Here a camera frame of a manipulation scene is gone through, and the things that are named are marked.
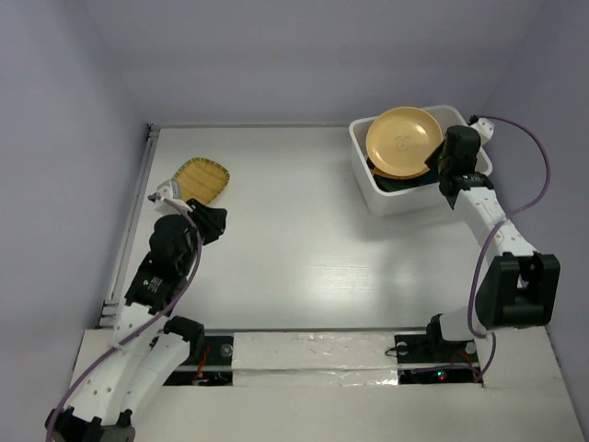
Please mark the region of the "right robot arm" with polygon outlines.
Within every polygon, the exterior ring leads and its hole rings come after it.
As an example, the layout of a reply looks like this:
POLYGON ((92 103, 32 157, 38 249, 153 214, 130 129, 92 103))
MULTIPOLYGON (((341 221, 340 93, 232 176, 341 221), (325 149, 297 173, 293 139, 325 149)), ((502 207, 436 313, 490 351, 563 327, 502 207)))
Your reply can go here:
POLYGON ((518 231, 513 218, 521 208, 503 210, 491 179, 476 170, 480 147, 476 129, 454 125, 426 160, 438 172, 440 193, 480 246, 466 306, 427 325, 423 349, 435 361, 499 329, 546 326, 553 314, 560 262, 518 231))

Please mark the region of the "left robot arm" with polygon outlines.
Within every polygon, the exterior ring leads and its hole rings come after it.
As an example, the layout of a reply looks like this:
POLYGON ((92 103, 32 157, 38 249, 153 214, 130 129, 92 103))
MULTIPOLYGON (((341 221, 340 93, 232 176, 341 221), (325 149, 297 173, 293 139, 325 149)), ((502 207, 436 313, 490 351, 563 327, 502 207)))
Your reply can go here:
POLYGON ((48 441, 134 440, 140 414, 172 372, 206 357, 203 325, 173 310, 197 273, 203 247, 225 233, 227 211, 195 199, 149 199, 174 212, 155 221, 109 346, 50 412, 48 441))

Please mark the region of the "dark blue leaf dish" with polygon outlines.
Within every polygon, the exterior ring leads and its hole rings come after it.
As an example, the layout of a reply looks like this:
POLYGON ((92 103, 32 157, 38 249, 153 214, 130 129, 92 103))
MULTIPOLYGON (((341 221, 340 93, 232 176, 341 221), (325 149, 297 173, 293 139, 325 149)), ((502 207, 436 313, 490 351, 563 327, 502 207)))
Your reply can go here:
POLYGON ((376 186, 383 192, 400 192, 408 189, 435 184, 438 182, 436 172, 430 170, 428 173, 406 180, 398 180, 380 175, 373 176, 376 186))

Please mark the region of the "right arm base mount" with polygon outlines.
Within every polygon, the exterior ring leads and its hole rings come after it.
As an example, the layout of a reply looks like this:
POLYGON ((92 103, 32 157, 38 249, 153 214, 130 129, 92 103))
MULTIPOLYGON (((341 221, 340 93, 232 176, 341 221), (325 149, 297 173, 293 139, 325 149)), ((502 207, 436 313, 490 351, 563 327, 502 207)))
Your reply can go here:
POLYGON ((400 384, 481 383, 474 340, 445 340, 437 318, 424 331, 396 334, 385 355, 397 360, 400 384))

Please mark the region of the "yellow green bamboo-pattern plate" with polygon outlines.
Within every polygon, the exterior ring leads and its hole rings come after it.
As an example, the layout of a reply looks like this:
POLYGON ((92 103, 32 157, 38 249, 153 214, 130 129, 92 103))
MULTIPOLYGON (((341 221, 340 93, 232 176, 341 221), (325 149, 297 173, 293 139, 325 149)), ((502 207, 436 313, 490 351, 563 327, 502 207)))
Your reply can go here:
POLYGON ((181 199, 195 199, 201 204, 211 204, 230 181, 229 171, 219 163, 204 157, 194 157, 184 163, 174 174, 181 199))

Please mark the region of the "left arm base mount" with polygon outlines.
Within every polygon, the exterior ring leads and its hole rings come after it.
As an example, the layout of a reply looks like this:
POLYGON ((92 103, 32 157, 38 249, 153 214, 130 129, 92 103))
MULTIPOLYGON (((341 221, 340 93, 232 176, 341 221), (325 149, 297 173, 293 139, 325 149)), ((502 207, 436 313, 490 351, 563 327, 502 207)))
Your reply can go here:
POLYGON ((207 335, 202 357, 189 358, 165 381, 165 386, 225 387, 233 384, 234 336, 207 335))

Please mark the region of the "yellow round plate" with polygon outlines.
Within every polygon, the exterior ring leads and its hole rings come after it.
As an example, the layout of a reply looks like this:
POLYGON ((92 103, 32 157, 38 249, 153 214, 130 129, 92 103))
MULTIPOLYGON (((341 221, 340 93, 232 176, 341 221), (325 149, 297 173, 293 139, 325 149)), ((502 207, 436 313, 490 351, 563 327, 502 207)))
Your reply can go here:
POLYGON ((380 171, 395 179, 413 179, 429 171, 425 161, 443 138, 441 126, 431 113, 404 106, 374 119, 365 148, 380 171))

